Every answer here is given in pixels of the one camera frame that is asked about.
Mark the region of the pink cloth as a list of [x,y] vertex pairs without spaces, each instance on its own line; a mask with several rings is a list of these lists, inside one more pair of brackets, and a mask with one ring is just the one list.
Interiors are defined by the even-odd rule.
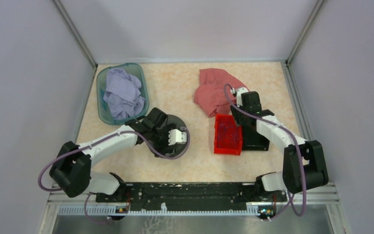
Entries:
[[230,84],[235,89],[246,86],[223,69],[207,68],[199,71],[199,86],[195,90],[193,101],[208,117],[229,114],[230,104],[224,94],[225,84]]

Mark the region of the black cable spool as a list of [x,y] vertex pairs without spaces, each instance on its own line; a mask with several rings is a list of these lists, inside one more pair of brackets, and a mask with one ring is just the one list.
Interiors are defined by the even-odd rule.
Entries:
[[187,129],[186,124],[179,117],[175,115],[167,115],[161,124],[156,124],[154,126],[153,132],[155,132],[156,129],[160,129],[161,127],[167,124],[176,124],[176,129],[186,132],[187,142],[185,144],[175,144],[175,152],[173,155],[161,155],[153,147],[150,151],[153,153],[153,155],[156,158],[163,158],[163,159],[170,159],[170,160],[178,159],[181,156],[183,156],[188,150],[189,143],[190,143],[189,131]]

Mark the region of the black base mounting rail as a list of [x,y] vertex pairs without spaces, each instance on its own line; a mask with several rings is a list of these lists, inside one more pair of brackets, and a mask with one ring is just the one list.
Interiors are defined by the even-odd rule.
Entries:
[[130,211],[245,211],[248,203],[287,202],[284,192],[262,192],[253,182],[129,182],[112,195],[98,193],[99,203],[122,202]]

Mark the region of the red plastic bin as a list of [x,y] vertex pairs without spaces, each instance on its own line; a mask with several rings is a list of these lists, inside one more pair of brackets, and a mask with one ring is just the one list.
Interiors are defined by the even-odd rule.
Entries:
[[238,127],[232,115],[215,116],[214,153],[239,156],[242,152],[242,128]]

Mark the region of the black plastic bin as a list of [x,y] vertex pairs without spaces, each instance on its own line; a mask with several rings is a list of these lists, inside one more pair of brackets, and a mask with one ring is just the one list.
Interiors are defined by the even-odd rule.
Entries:
[[256,126],[242,126],[243,151],[268,151],[270,141],[257,132]]

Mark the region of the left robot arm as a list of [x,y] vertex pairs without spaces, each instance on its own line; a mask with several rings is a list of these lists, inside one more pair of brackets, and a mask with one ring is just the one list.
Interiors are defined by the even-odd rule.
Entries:
[[190,134],[179,117],[153,108],[146,116],[132,118],[98,139],[65,143],[50,164],[49,175],[67,197],[91,193],[122,201],[127,194],[125,181],[116,173],[98,173],[93,168],[114,153],[143,143],[155,157],[175,160],[186,153]]

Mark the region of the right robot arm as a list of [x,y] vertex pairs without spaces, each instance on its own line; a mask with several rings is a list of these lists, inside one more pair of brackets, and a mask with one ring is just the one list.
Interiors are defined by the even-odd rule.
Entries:
[[282,171],[256,178],[257,199],[267,201],[275,191],[296,194],[328,184],[323,147],[317,140],[304,139],[284,127],[273,112],[262,109],[257,92],[245,87],[230,91],[236,99],[230,109],[242,128],[243,150],[267,151],[273,144],[283,154]]

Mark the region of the lavender cloth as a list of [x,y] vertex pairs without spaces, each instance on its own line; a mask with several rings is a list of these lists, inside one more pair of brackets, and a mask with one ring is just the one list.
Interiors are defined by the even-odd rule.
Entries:
[[140,79],[121,68],[112,68],[106,76],[103,100],[107,103],[114,120],[135,117],[144,108]]

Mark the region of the teal plastic tray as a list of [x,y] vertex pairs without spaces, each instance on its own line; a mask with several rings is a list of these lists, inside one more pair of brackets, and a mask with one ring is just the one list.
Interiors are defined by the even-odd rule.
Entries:
[[[145,104],[144,108],[141,111],[140,114],[136,115],[135,117],[129,117],[123,120],[114,120],[111,116],[109,107],[107,103],[103,100],[103,96],[105,94],[105,88],[106,88],[106,76],[110,69],[112,68],[121,68],[125,70],[127,73],[132,74],[136,77],[138,77],[142,83],[142,87],[140,89],[141,96],[145,98]],[[148,96],[148,89],[146,86],[146,81],[144,77],[144,71],[142,67],[137,63],[125,63],[117,66],[110,66],[107,67],[98,74],[96,79],[96,89],[97,89],[97,107],[98,107],[98,115],[100,119],[109,125],[122,125],[126,121],[129,121],[133,118],[138,118],[141,116],[144,116],[147,113],[147,110],[149,108],[149,96]]]

